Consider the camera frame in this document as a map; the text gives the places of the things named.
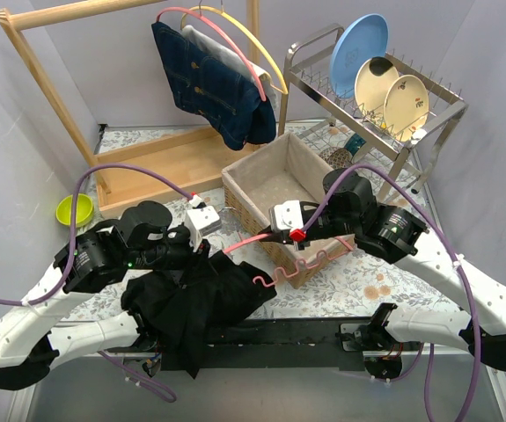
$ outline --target metal dish rack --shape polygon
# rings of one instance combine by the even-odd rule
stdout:
[[[407,64],[404,62],[404,57],[401,59],[395,57],[395,50],[393,50],[391,54],[386,54],[385,57],[393,63],[400,74],[414,75],[421,79],[429,91],[429,103],[433,105],[431,107],[432,109],[436,108],[438,100],[444,102],[444,104],[441,104],[439,107],[443,108],[441,113],[435,114],[432,111],[428,111],[425,125],[421,127],[421,129],[414,132],[412,131],[413,134],[410,140],[401,142],[401,134],[406,129],[410,128],[411,124],[408,125],[408,127],[388,127],[384,123],[383,117],[377,115],[374,110],[365,110],[363,104],[358,105],[356,103],[354,96],[352,98],[344,98],[344,93],[335,92],[333,86],[331,86],[328,75],[328,58],[332,54],[334,45],[343,32],[344,28],[342,26],[332,24],[312,34],[306,40],[292,44],[284,63],[283,76],[286,87],[288,91],[290,91],[290,84],[294,84],[300,91],[303,91],[308,97],[331,113],[332,117],[323,120],[309,129],[311,133],[323,128],[325,125],[333,125],[336,120],[339,120],[366,141],[353,157],[354,162],[359,161],[366,154],[375,149],[392,162],[389,175],[393,180],[397,180],[402,169],[409,171],[409,173],[415,177],[411,190],[413,193],[418,193],[435,168],[440,150],[466,112],[467,103],[464,102],[458,94],[452,92],[450,86],[446,88],[441,85],[442,79],[437,83],[431,78],[432,74],[430,76],[423,75],[421,73],[422,68],[420,70],[415,70],[412,67],[413,61]],[[332,33],[336,33],[333,45],[294,64],[294,57],[299,50]],[[282,135],[284,132],[288,102],[289,95],[282,96],[280,123],[278,128],[279,135]],[[422,142],[439,129],[441,130],[430,152],[429,163],[422,171],[416,169],[408,161],[411,152],[419,142]],[[384,183],[379,190],[378,200],[384,201],[390,189],[390,185]]]

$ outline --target wooden clothes rack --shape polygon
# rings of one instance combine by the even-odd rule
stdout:
[[[73,4],[50,7],[38,11],[11,14],[0,10],[0,25],[12,45],[40,86],[57,117],[69,133],[84,160],[91,166],[108,163],[129,163],[160,173],[188,191],[204,191],[220,187],[221,170],[253,152],[246,145],[241,151],[228,149],[221,136],[212,127],[190,130],[180,135],[169,135],[137,143],[121,149],[94,154],[77,123],[62,101],[32,47],[22,33],[26,29],[52,25],[70,20],[88,18],[111,11],[121,11],[163,0],[86,0]],[[259,0],[247,1],[247,26],[259,37]],[[259,50],[251,42],[248,49],[251,62],[258,64]],[[97,173],[99,209],[105,218],[116,217],[126,208],[142,200],[168,201],[179,197],[170,187],[134,171],[107,169]]]

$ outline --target cream plate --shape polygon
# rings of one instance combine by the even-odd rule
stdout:
[[[381,126],[385,96],[400,77],[393,64],[384,57],[372,57],[358,70],[355,98],[362,115]]]
[[[385,96],[384,121],[387,130],[398,141],[411,139],[429,114],[429,93],[416,76],[398,78]]]

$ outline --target storage basket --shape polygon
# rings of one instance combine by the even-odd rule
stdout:
[[[246,231],[256,234],[270,224],[268,210],[274,205],[286,200],[321,202],[325,197],[323,177],[332,170],[297,136],[287,133],[223,169],[225,205],[234,208],[231,211]],[[352,236],[344,238],[353,243]],[[322,249],[331,257],[345,251],[345,246],[334,239],[312,242],[304,251],[296,251],[291,245],[268,242],[260,245],[287,274],[296,271],[300,258],[313,266],[318,259],[317,252]],[[322,258],[321,265],[315,268],[300,266],[302,271],[288,282],[299,288],[328,262]]]

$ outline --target green bowl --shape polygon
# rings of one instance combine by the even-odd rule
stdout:
[[[57,206],[55,216],[57,221],[65,226],[70,226],[70,208],[73,196],[70,195]],[[83,227],[94,215],[94,205],[90,196],[80,193],[77,200],[77,227]]]

